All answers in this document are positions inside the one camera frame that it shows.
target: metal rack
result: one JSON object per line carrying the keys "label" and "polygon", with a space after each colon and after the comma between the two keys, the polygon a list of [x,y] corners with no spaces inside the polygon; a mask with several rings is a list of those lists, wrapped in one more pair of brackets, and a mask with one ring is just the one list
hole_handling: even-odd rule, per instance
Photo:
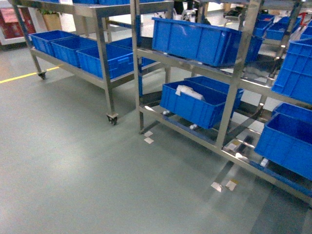
{"label": "metal rack", "polygon": [[[108,61],[107,61],[107,53],[106,53],[106,45],[105,45],[105,37],[104,30],[107,31],[107,40],[108,42],[112,41],[111,33],[109,30],[109,24],[117,24],[118,22],[110,22],[109,17],[111,16],[119,16],[130,14],[130,5],[88,5],[88,4],[64,4],[64,3],[53,3],[53,2],[45,2],[45,1],[35,1],[35,0],[9,0],[9,2],[13,5],[15,14],[18,17],[20,26],[23,30],[24,37],[27,43],[28,48],[30,49],[30,53],[36,69],[38,71],[38,75],[45,79],[45,71],[41,70],[40,65],[38,63],[37,57],[42,58],[54,65],[61,67],[64,70],[67,70],[74,75],[77,75],[86,81],[93,83],[96,86],[105,90],[108,114],[107,117],[109,121],[115,125],[117,122],[118,114],[115,112],[113,97],[112,97],[112,89],[118,87],[126,82],[129,82],[134,79],[133,72],[127,73],[123,76],[117,77],[115,79],[110,79]],[[48,54],[45,54],[41,51],[33,48],[32,43],[28,37],[28,32],[25,28],[24,22],[21,18],[20,12],[18,10],[18,6],[26,6],[37,9],[49,9],[56,12],[62,12],[72,15],[82,16],[83,27],[85,31],[86,37],[89,37],[89,33],[86,25],[86,17],[90,17],[94,19],[95,29],[96,29],[96,37],[97,37],[97,46],[99,50],[101,68],[103,73],[103,79],[98,78],[90,73],[87,73],[77,67],[74,67],[64,61],[61,61],[55,57],[52,57]],[[143,14],[153,13],[157,11],[172,11],[173,2],[172,1],[164,1],[164,2],[151,2],[151,3],[142,3],[140,4],[140,8]],[[157,70],[163,67],[160,63],[153,63],[149,66],[143,68],[145,73]]]}
{"label": "metal rack", "polygon": [[[154,51],[151,48],[139,47],[140,31],[137,26],[140,22],[137,20],[140,15],[139,0],[131,0],[131,17],[133,24],[133,49],[134,49],[134,64],[135,64],[135,81],[136,81],[136,110],[138,114],[138,125],[141,133],[154,127],[158,123],[162,123],[169,128],[183,134],[189,139],[203,145],[209,150],[225,157],[229,160],[229,163],[225,166],[230,168],[229,165],[234,163],[242,168],[253,172],[257,176],[267,180],[273,185],[276,185],[297,198],[312,205],[312,182],[304,178],[293,179],[292,176],[287,176],[287,173],[277,173],[275,166],[268,166],[261,164],[264,158],[256,154],[253,149],[257,144],[257,140],[260,137],[260,133],[250,130],[249,126],[254,121],[266,122],[271,113],[263,106],[267,97],[271,97],[280,101],[289,103],[301,103],[298,100],[274,93],[271,91],[271,86],[274,81],[274,77],[278,70],[279,65],[282,63],[282,56],[285,52],[286,45],[290,38],[292,28],[295,20],[299,15],[300,9],[311,8],[312,3],[310,1],[302,2],[300,0],[288,0],[288,1],[264,1],[264,0],[250,0],[248,2],[248,10],[246,13],[245,26],[243,27],[242,37],[239,45],[239,50],[233,69],[233,73],[224,72],[222,69],[213,68],[196,61],[178,58],[168,55],[160,51]],[[279,50],[274,58],[264,57],[263,60],[257,61],[255,65],[246,67],[244,64],[250,40],[252,38],[254,25],[256,23],[257,15],[261,9],[291,9],[291,20],[287,31],[284,34],[282,41],[279,44]],[[192,76],[195,74],[207,76],[227,84],[230,84],[225,109],[222,116],[222,121],[219,126],[215,126],[211,130],[191,130],[184,120],[179,119],[176,116],[163,115],[160,107],[158,107],[161,91],[143,94],[142,87],[142,73],[141,73],[141,58],[146,57],[156,61],[163,62],[168,66],[174,66],[180,69],[184,69],[192,72]],[[260,66],[264,69],[266,67],[266,75],[252,74],[253,68],[256,69]],[[231,121],[231,113],[235,100],[235,95],[239,88],[261,94],[261,99],[258,106],[253,106],[248,103],[242,102],[238,113],[248,117],[246,121],[238,125]],[[144,115],[149,115],[156,121],[151,125],[144,127]],[[253,135],[252,142],[248,141],[248,136]],[[235,148],[229,147],[229,144],[238,142],[238,146]]]}

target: white sticker on floor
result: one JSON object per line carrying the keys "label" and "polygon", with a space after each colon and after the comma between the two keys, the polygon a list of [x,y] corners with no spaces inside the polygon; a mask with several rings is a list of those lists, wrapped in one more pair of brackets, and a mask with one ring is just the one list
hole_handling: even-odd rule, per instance
{"label": "white sticker on floor", "polygon": [[234,188],[236,187],[236,183],[234,183],[232,180],[230,180],[227,184],[226,184],[226,188],[228,188],[229,190],[233,191]]}
{"label": "white sticker on floor", "polygon": [[214,182],[211,187],[216,189],[218,192],[222,192],[222,186],[219,183]]}
{"label": "white sticker on floor", "polygon": [[144,134],[144,136],[146,136],[146,137],[150,137],[151,135],[153,135],[153,133],[152,133],[151,131],[148,131],[148,132],[146,132],[146,133]]}
{"label": "white sticker on floor", "polygon": [[144,139],[147,143],[152,144],[154,140],[150,139],[149,137]]}

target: white paper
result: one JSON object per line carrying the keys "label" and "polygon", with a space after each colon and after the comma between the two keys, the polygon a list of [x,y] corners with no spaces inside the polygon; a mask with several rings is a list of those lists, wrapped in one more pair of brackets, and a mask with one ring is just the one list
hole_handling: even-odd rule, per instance
{"label": "white paper", "polygon": [[228,149],[230,149],[230,150],[232,150],[232,151],[234,151],[234,149],[237,147],[237,145],[235,145],[235,144],[233,144],[233,143],[231,143],[231,144],[229,144],[228,146],[227,146],[227,148]]}
{"label": "white paper", "polygon": [[144,139],[147,143],[152,144],[154,140],[150,139],[149,137]]}
{"label": "white paper", "polygon": [[153,133],[151,131],[148,131],[144,134],[145,137],[150,137],[151,135],[153,135]]}
{"label": "white paper", "polygon": [[228,188],[229,190],[233,191],[234,188],[236,187],[237,184],[235,184],[233,181],[229,181],[227,184],[226,184],[226,188]]}
{"label": "white paper", "polygon": [[219,183],[214,182],[211,187],[213,187],[214,189],[216,189],[218,192],[222,191],[222,186]]}

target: white cloth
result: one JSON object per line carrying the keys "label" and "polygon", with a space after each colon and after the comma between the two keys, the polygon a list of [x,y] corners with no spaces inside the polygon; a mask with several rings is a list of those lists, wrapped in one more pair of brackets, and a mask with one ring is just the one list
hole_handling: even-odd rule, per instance
{"label": "white cloth", "polygon": [[195,92],[191,87],[189,86],[186,86],[186,85],[178,85],[177,88],[176,88],[176,92],[175,94],[176,95],[181,95],[181,92],[186,94],[186,95],[189,95],[193,98],[196,98],[198,100],[202,100],[204,101],[205,98],[202,94],[199,94],[198,92]]}

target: empty blue bin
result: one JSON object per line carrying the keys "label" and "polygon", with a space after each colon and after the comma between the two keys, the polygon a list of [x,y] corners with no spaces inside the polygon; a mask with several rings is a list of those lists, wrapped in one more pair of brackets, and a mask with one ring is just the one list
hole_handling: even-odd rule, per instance
{"label": "empty blue bin", "polygon": [[[186,85],[202,94],[205,100],[199,100],[184,93],[176,94],[178,85]],[[184,119],[209,129],[222,119],[226,94],[188,80],[163,84],[160,106]]]}
{"label": "empty blue bin", "polygon": [[80,67],[77,50],[96,45],[96,41],[81,37],[58,40],[52,43],[55,57],[75,67]]}
{"label": "empty blue bin", "polygon": [[81,3],[81,4],[99,4],[98,0],[73,0],[73,3]]}
{"label": "empty blue bin", "polygon": [[274,21],[275,16],[274,15],[270,15],[270,14],[261,14],[258,17],[258,20],[263,20],[263,21]]}
{"label": "empty blue bin", "polygon": [[312,180],[311,123],[276,114],[265,124],[254,151]]}
{"label": "empty blue bin", "polygon": [[[208,78],[208,77],[203,77],[203,76],[186,78],[185,80],[188,80],[188,81],[191,81],[191,82],[195,82],[197,84],[204,85],[204,86],[206,86],[208,88],[217,90],[217,91],[222,92],[222,93],[224,93],[226,95],[228,94],[229,88],[230,88],[229,84],[226,84],[226,83],[223,83],[221,81],[214,80],[214,79],[211,79],[211,78]],[[234,106],[233,106],[233,110],[236,110],[239,107],[240,100],[242,99],[243,94],[244,94],[244,90],[243,89],[239,89],[237,91],[236,98],[235,98],[235,103],[234,103]]]}
{"label": "empty blue bin", "polygon": [[[283,17],[279,22],[272,24],[267,29],[267,39],[273,39],[273,40],[282,40],[285,31],[287,30],[287,22],[289,20],[289,17]],[[292,29],[292,33],[296,31],[300,26],[301,18],[297,18],[297,21]]]}
{"label": "empty blue bin", "polygon": [[[131,50],[107,44],[106,53],[111,79],[133,71],[133,52]],[[97,46],[79,50],[77,54],[82,70],[103,78]]]}
{"label": "empty blue bin", "polygon": [[312,38],[312,27],[307,27],[306,30],[301,34],[300,39]]}
{"label": "empty blue bin", "polygon": [[291,41],[272,91],[312,104],[312,39]]}
{"label": "empty blue bin", "polygon": [[286,116],[296,118],[301,121],[312,123],[312,111],[289,103],[281,103],[274,108],[272,116],[280,113]]}
{"label": "empty blue bin", "polygon": [[[164,0],[141,0],[140,3],[164,1]],[[102,5],[125,5],[130,4],[130,0],[99,0]]]}
{"label": "empty blue bin", "polygon": [[263,37],[265,31],[271,24],[272,21],[259,20],[254,27],[253,35],[257,37]]}
{"label": "empty blue bin", "polygon": [[[122,48],[126,48],[126,49],[130,49],[132,50],[132,38],[125,38],[125,39],[121,39],[121,40],[116,40],[110,43],[111,45],[116,45]],[[149,58],[142,58],[142,66],[147,66],[149,64],[152,64],[156,61],[151,60]]]}
{"label": "empty blue bin", "polygon": [[33,41],[33,45],[37,50],[40,50],[46,54],[54,56],[52,42],[59,39],[66,39],[72,37],[78,37],[75,34],[63,32],[60,30],[49,31],[44,33],[33,33],[29,35]]}
{"label": "empty blue bin", "polygon": [[[216,67],[234,65],[240,31],[173,19],[153,20],[153,49]],[[252,38],[246,62],[256,60],[261,44],[262,39]]]}

